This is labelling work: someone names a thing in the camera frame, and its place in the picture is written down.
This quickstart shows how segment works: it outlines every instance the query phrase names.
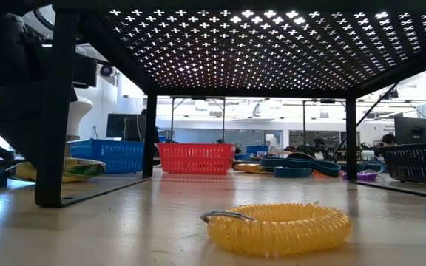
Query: yellow bag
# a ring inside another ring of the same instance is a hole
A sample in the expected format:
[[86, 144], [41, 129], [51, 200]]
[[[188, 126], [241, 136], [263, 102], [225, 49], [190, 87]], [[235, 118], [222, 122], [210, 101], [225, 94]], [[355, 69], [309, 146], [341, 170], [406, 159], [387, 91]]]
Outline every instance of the yellow bag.
[[[14, 180], [35, 182], [37, 169], [29, 162], [18, 163], [8, 170], [15, 173]], [[107, 165], [97, 160], [65, 157], [63, 183], [82, 182], [107, 172]]]
[[243, 171], [248, 174], [273, 174], [273, 171], [266, 171], [261, 165], [249, 164], [249, 163], [238, 163], [234, 166], [234, 170]]

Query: table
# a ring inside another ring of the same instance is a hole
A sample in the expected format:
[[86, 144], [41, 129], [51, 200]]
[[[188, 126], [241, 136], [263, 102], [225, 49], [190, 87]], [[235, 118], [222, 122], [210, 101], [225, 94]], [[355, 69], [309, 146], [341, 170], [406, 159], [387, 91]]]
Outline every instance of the table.
[[[344, 98], [347, 136], [356, 136], [357, 98], [426, 70], [426, 0], [54, 0], [53, 7], [43, 139], [55, 152], [41, 153], [35, 193], [45, 207], [72, 202], [60, 199], [68, 105], [59, 103], [70, 98], [79, 35], [148, 95], [145, 177], [159, 95]], [[355, 137], [346, 146], [356, 154]], [[355, 180], [356, 156], [347, 164]]]
[[[64, 190], [123, 182], [102, 178]], [[334, 178], [208, 177], [155, 169], [152, 181], [68, 209], [40, 209], [32, 198], [32, 187], [0, 191], [0, 265], [426, 266], [426, 198]], [[209, 241], [201, 214], [265, 202], [319, 202], [343, 210], [353, 221], [353, 236], [338, 248], [269, 260]]]

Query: black metal frame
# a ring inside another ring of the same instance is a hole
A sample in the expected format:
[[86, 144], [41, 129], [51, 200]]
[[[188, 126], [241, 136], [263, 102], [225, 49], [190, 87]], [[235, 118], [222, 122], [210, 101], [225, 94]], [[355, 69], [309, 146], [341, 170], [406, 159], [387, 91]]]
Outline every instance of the black metal frame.
[[[397, 85], [399, 85], [399, 82], [395, 83], [394, 85], [392, 85], [390, 87], [390, 89], [388, 89], [385, 94], [381, 95], [381, 97], [379, 97], [379, 99], [369, 108], [369, 110], [361, 117], [361, 119], [359, 120], [358, 124], [356, 124], [356, 127], [358, 127], [363, 121], [364, 119], [366, 119], [366, 117], [373, 111], [373, 109], [382, 101], [384, 100], [384, 98], [386, 98], [389, 93], [391, 93], [396, 87]], [[339, 149], [341, 148], [341, 146], [343, 145], [343, 143], [345, 143], [346, 139], [348, 138], [348, 133], [346, 134], [346, 136], [341, 140], [341, 143], [339, 143], [339, 145], [335, 148], [333, 155], [331, 155], [331, 159], [330, 162], [334, 160], [335, 156], [337, 155]]]
[[[293, 3], [296, 10], [320, 11], [426, 11], [426, 0], [297, 0]], [[53, 67], [50, 70], [47, 89], [44, 96], [44, 122], [41, 152], [41, 167], [38, 169], [35, 187], [35, 200], [42, 207], [64, 207], [66, 205], [87, 200], [101, 194], [119, 189], [112, 188], [104, 191], [92, 191], [88, 194], [60, 198], [61, 177], [64, 165], [65, 133], [67, 128], [68, 106], [70, 102], [70, 88], [72, 82], [73, 51], [75, 40], [80, 30], [82, 36], [88, 40], [108, 61], [122, 71], [129, 79], [135, 82], [148, 95], [146, 142], [144, 149], [143, 175], [152, 176], [152, 155], [154, 144], [155, 115], [158, 95], [171, 96], [260, 96], [277, 98], [345, 98], [346, 99], [346, 130], [347, 135], [347, 164], [348, 179], [357, 180], [356, 172], [356, 99], [370, 92], [389, 86], [392, 83], [409, 78], [426, 70], [426, 52], [410, 58], [403, 64], [389, 69], [387, 72], [360, 84], [357, 88], [343, 91], [321, 90], [287, 90], [287, 89], [229, 89], [229, 88], [160, 88], [133, 60], [131, 54], [121, 46], [110, 31], [101, 23], [95, 10], [101, 8], [146, 8], [146, 9], [288, 9], [291, 4], [280, 0], [256, 0], [252, 4], [242, 1], [131, 1], [131, 0], [54, 0], [54, 9], [57, 11], [54, 39], [53, 39]], [[359, 94], [353, 89], [360, 89]]]
[[305, 122], [305, 104], [306, 100], [302, 102], [302, 116], [303, 116], [303, 145], [307, 145], [307, 126]]
[[381, 188], [381, 189], [385, 189], [385, 190], [389, 190], [389, 191], [395, 191], [395, 192], [401, 192], [401, 193], [426, 197], [426, 192], [417, 191], [415, 189], [397, 188], [397, 187], [392, 187], [392, 186], [389, 186], [389, 185], [380, 185], [380, 184], [364, 182], [364, 181], [351, 181], [350, 180], [350, 182], [357, 184], [357, 185], [365, 185], [365, 186], [372, 187], [372, 188]]
[[177, 99], [177, 97], [172, 97], [172, 116], [170, 117], [170, 141], [174, 141], [174, 112], [176, 108], [179, 107], [185, 101], [185, 98], [183, 98], [179, 104], [175, 105], [175, 99]]
[[[35, 184], [35, 203], [41, 207], [60, 208], [68, 206], [144, 181], [135, 180], [122, 186], [100, 188], [61, 198], [65, 135], [67, 132], [73, 62], [75, 57], [73, 51], [75, 51], [78, 34], [78, 20], [79, 14], [77, 13], [57, 14], [53, 39], [53, 67], [50, 69], [46, 82], [47, 88], [44, 90], [43, 101], [43, 143], [41, 146], [44, 147], [45, 151], [49, 152], [41, 152], [41, 166], [37, 170], [37, 181]], [[146, 153], [149, 153], [149, 147], [146, 147]]]

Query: monitor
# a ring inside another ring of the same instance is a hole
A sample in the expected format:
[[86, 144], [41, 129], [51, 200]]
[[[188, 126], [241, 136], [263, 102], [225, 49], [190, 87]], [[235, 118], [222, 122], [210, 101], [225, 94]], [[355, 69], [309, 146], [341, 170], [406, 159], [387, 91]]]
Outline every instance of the monitor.
[[108, 114], [106, 137], [121, 137], [123, 140], [128, 141], [142, 141], [145, 129], [145, 115]]
[[396, 143], [426, 143], [426, 119], [395, 117]]

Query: blue plastic basket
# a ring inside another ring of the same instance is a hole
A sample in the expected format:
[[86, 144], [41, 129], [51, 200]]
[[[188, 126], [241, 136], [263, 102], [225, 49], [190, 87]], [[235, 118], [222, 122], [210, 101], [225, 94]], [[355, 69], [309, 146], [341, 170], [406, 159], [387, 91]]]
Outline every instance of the blue plastic basket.
[[74, 158], [106, 163], [107, 174], [142, 171], [144, 143], [116, 140], [76, 140], [69, 142]]
[[247, 154], [257, 155], [258, 151], [267, 151], [267, 146], [265, 146], [265, 145], [246, 146], [246, 153]]
[[250, 158], [250, 156], [248, 154], [236, 154], [235, 157], [238, 160], [247, 160]]

